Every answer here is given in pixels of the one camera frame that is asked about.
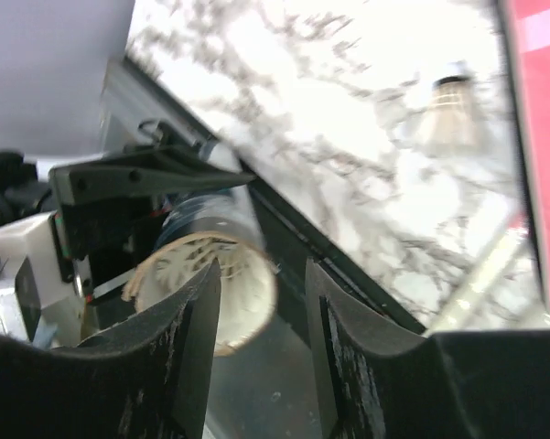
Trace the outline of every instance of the gray surface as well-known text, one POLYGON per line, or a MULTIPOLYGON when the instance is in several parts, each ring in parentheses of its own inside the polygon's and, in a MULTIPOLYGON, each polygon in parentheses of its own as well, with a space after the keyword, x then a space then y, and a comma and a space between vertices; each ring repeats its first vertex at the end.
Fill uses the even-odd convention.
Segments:
POLYGON ((100 98, 122 57, 134 0, 0 0, 0 148, 85 155, 100 147, 100 98))
POLYGON ((280 317, 214 360, 206 424, 216 439, 321 438, 310 350, 280 317))

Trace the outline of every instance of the marble countertop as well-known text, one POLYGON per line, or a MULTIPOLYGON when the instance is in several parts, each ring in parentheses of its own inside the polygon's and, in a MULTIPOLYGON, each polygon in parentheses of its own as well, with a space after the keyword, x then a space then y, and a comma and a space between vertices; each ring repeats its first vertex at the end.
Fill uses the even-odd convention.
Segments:
MULTIPOLYGON (((128 51, 430 325, 522 209, 490 4, 137 0, 128 51), (446 59, 471 71, 485 135, 433 157, 411 126, 446 59)), ((468 328, 512 326, 539 300, 533 257, 521 254, 468 328)))

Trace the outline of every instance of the marble surface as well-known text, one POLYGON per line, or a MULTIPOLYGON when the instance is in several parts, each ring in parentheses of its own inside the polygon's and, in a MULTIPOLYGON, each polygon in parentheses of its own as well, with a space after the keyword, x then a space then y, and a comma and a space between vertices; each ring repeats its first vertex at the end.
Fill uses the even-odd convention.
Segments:
MULTIPOLYGON (((430 325, 522 209, 500 37, 484 0, 137 0, 128 52, 430 325), (413 127, 458 59, 482 137, 428 156, 413 127)), ((532 262, 468 328, 538 300, 532 262)))

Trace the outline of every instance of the white marble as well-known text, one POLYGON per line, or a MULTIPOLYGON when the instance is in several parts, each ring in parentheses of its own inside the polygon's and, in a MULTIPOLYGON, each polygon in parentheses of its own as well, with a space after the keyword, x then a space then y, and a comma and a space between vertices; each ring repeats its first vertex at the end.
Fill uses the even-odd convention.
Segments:
MULTIPOLYGON (((128 49, 426 325, 521 209, 491 2, 137 0, 128 49), (412 127, 458 59, 486 134, 429 157, 412 127)), ((531 259, 472 328, 538 300, 531 259)))

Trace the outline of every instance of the red board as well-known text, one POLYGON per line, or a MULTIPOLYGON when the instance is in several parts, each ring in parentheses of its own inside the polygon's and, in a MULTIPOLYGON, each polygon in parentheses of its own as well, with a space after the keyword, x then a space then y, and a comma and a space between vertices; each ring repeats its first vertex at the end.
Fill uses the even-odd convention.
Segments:
POLYGON ((543 281, 550 304, 550 0, 507 0, 543 281))

